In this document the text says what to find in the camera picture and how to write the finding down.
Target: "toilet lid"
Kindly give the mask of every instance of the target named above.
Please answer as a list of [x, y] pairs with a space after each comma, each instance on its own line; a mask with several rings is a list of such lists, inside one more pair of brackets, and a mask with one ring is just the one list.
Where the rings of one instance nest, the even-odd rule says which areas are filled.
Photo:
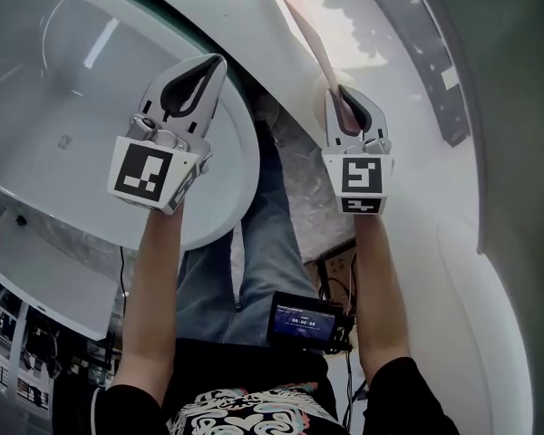
[[[115, 139], [153, 77], [206, 52], [129, 0], [0, 0], [0, 189], [137, 249], [148, 211], [106, 191]], [[213, 157], [186, 197], [183, 249], [230, 231], [256, 191], [256, 133], [230, 80], [207, 140]]]

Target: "sleeve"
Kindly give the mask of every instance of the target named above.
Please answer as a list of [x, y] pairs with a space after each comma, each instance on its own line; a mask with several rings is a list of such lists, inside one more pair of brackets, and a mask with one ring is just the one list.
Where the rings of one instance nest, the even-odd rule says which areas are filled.
[[364, 413], [363, 434], [369, 433], [459, 435], [411, 358], [397, 358], [373, 377]]
[[160, 405], [147, 392], [130, 385], [97, 389], [79, 408], [81, 435], [145, 433], [167, 435]]

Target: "shelf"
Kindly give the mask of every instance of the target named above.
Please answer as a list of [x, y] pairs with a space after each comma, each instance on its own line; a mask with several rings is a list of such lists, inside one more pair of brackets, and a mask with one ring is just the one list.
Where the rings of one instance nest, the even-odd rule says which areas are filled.
[[107, 335], [117, 284], [18, 226], [0, 219], [0, 284], [30, 306], [93, 340]]

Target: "white panel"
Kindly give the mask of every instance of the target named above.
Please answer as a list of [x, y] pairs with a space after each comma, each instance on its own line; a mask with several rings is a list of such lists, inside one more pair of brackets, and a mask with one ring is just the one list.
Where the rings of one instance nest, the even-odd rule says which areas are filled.
[[532, 389], [528, 360], [504, 287], [488, 258], [471, 250], [477, 243], [475, 227], [446, 219], [440, 222], [438, 238], [480, 348], [496, 433], [529, 434]]
[[79, 334], [93, 340], [107, 336], [117, 284], [15, 221], [10, 210], [0, 219], [0, 284]]
[[[147, 210], [106, 191], [115, 140], [157, 74], [204, 52], [127, 0], [0, 0], [0, 190], [138, 249]], [[213, 157], [187, 195], [184, 249], [230, 231], [256, 191], [256, 133], [229, 80], [207, 140]]]
[[[325, 143], [312, 108], [321, 74], [281, 0], [166, 1], [254, 75], [317, 143]], [[456, 149], [443, 142], [425, 86], [374, 0], [303, 1], [333, 66], [383, 111], [389, 126], [395, 172], [384, 218], [413, 355], [461, 432], [489, 434], [491, 397], [481, 357], [487, 348], [479, 347], [468, 319], [464, 302], [471, 296], [461, 298], [447, 276], [436, 237], [441, 214], [477, 225], [471, 141]], [[475, 288], [485, 294], [482, 283]]]

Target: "forearm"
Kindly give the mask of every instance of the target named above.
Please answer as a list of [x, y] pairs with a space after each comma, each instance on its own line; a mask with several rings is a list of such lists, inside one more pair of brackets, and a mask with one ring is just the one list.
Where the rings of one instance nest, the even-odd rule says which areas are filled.
[[356, 216], [356, 320], [368, 381], [391, 360], [409, 355], [401, 289], [380, 217]]
[[173, 216], [149, 214], [123, 322], [121, 367], [128, 383], [162, 400], [175, 354], [177, 270], [183, 205]]

